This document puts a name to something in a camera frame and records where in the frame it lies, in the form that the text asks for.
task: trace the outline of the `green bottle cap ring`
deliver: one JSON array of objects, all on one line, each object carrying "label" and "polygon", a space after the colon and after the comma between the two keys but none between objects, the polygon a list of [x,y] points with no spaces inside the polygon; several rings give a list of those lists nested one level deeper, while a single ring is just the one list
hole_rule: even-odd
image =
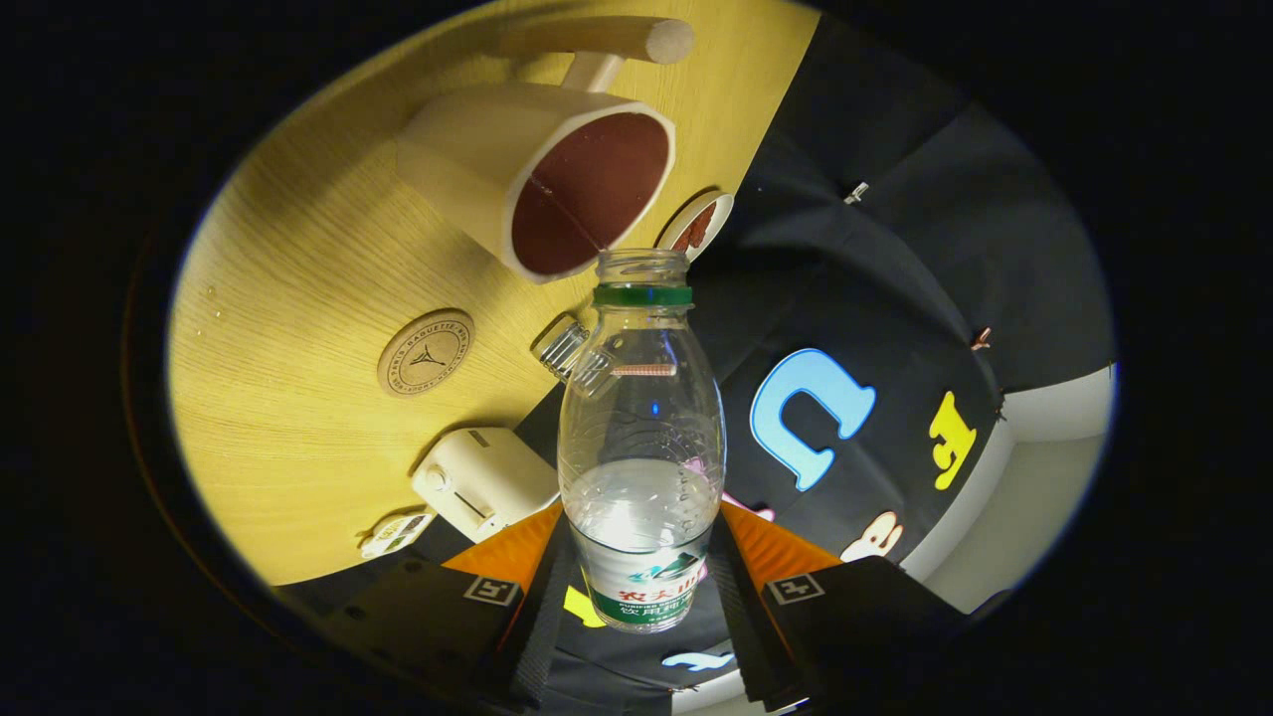
[{"label": "green bottle cap ring", "polygon": [[689,306],[693,298],[687,285],[598,285],[592,290],[597,306]]}]

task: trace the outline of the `bottle label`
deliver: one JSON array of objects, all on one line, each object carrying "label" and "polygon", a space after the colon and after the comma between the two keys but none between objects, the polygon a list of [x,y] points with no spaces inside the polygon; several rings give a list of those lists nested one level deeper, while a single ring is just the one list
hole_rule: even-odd
[{"label": "bottle label", "polygon": [[630,553],[593,541],[574,526],[583,575],[598,612],[626,624],[654,624],[690,608],[712,530],[657,552]]}]

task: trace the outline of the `white wall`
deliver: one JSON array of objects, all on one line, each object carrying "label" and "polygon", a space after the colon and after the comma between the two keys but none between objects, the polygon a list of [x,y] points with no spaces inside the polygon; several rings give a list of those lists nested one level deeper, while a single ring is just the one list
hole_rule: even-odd
[{"label": "white wall", "polygon": [[1017,442],[1104,434],[1114,409],[1118,366],[1081,378],[1003,396],[1003,417]]},{"label": "white wall", "polygon": [[964,613],[1015,587],[1069,522],[1104,445],[1104,434],[1017,443],[976,524],[924,586]]}]

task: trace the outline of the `white mug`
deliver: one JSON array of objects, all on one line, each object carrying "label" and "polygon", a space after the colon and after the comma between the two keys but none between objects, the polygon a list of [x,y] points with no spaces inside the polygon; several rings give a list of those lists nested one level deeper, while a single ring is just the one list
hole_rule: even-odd
[{"label": "white mug", "polygon": [[509,83],[430,101],[398,135],[397,173],[449,222],[535,283],[583,271],[658,196],[676,130],[606,93],[625,59],[675,62],[681,20],[584,18],[530,28],[508,54],[573,51],[560,87]]}]

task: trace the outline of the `black background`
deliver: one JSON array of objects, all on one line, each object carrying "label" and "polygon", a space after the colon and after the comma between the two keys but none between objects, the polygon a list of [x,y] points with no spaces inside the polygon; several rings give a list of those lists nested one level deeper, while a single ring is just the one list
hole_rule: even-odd
[{"label": "black background", "polygon": [[[1251,698],[1268,664],[1240,643],[1267,624],[1253,585],[1268,550],[1240,538],[1268,473],[1253,450],[1268,428],[1267,218],[1246,203],[1268,186],[1267,10],[1091,5],[847,11],[1022,136],[1087,222],[1118,317],[1102,476],[1045,566],[931,684],[933,708],[1218,711]],[[201,573],[139,479],[120,336],[134,270],[171,270],[162,247],[190,236],[262,131],[449,11],[19,4],[9,236],[29,257],[15,285],[32,290],[13,297],[10,322],[24,406],[6,471],[29,478],[10,493],[25,529],[8,584],[31,595],[10,613],[17,711],[426,710],[356,662],[334,670],[336,656],[202,549],[234,600],[294,646]],[[146,242],[160,257],[137,266]]]}]

